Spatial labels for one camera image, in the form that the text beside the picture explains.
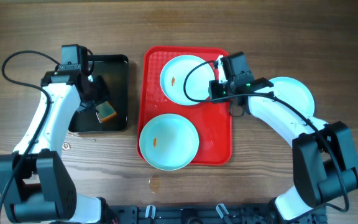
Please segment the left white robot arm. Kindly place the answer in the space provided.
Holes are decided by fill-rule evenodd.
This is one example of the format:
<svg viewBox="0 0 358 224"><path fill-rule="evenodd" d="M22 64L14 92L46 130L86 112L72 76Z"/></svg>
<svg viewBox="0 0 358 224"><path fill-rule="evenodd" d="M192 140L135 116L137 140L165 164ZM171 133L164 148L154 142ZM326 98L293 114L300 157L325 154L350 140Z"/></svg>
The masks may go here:
<svg viewBox="0 0 358 224"><path fill-rule="evenodd" d="M76 192L62 160L70 121L90 111L100 123L117 115L102 78L91 80L95 56L84 46L62 46L62 61L41 79L40 103L22 140L0 155L0 221L12 223L113 223L115 214L101 197Z"/></svg>

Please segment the orange green sponge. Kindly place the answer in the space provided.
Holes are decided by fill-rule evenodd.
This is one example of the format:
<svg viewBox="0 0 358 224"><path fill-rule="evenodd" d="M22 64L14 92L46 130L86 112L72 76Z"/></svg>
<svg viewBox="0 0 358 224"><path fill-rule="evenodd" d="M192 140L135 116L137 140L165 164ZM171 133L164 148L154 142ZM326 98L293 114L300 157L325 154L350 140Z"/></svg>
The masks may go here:
<svg viewBox="0 0 358 224"><path fill-rule="evenodd" d="M100 123L105 123L115 117L117 112L109 101L105 101L96 106L96 115Z"/></svg>

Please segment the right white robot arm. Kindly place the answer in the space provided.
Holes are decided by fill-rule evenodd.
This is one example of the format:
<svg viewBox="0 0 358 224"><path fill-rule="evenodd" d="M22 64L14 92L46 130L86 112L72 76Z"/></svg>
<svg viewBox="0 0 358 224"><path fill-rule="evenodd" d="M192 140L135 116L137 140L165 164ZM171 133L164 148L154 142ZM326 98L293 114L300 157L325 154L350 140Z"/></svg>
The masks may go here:
<svg viewBox="0 0 358 224"><path fill-rule="evenodd" d="M213 102L237 104L274 129L292 149L293 187L272 199L268 223L290 223L331 206L342 197L349 209L349 192L358 189L358 156L351 130L341 121L315 118L309 89L290 77L254 78L242 52L213 63L219 78L209 83Z"/></svg>

